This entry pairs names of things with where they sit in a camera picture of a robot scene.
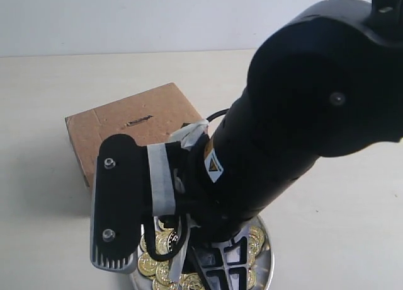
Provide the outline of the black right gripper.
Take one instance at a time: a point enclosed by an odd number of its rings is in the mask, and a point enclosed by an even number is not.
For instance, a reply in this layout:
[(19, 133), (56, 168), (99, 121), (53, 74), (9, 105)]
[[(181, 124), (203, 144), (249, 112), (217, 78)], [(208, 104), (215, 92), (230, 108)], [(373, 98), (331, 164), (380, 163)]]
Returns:
[[(249, 141), (198, 141), (189, 150), (179, 142), (142, 147), (142, 223), (152, 228), (153, 217), (188, 214), (199, 241), (228, 240), (252, 217), (245, 195), (251, 162)], [(192, 243), (188, 256), (205, 289), (247, 289), (246, 235)]]

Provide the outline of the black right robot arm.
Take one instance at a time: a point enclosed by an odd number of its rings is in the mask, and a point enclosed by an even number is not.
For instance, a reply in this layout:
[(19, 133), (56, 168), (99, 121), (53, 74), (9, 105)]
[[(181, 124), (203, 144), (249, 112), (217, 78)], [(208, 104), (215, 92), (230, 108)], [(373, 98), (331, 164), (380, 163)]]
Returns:
[(191, 288), (247, 288), (249, 222), (319, 158), (402, 139), (402, 0), (325, 0), (256, 51), (208, 136), (147, 147), (154, 215), (176, 223)]

